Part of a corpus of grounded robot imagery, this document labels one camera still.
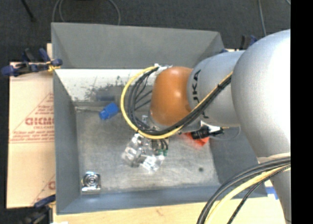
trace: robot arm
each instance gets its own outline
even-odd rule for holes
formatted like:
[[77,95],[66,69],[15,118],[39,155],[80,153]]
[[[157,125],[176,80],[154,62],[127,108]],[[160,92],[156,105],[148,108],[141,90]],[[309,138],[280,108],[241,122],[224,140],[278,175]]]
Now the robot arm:
[[[290,153],[290,48],[291,31],[286,30],[245,51],[207,58],[193,69],[166,69],[154,83],[150,120],[154,128],[169,134],[140,127],[137,132],[160,139],[178,131],[198,130],[201,122],[240,126],[257,157]],[[286,222],[291,223],[290,171],[277,175],[272,183]]]

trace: clear plastic part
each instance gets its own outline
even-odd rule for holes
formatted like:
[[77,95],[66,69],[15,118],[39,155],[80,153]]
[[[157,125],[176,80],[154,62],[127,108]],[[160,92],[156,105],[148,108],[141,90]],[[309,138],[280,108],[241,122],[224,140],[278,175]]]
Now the clear plastic part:
[[127,144],[122,159],[131,167],[142,167],[148,172],[157,171],[165,160],[167,150],[158,140],[151,140],[136,133]]

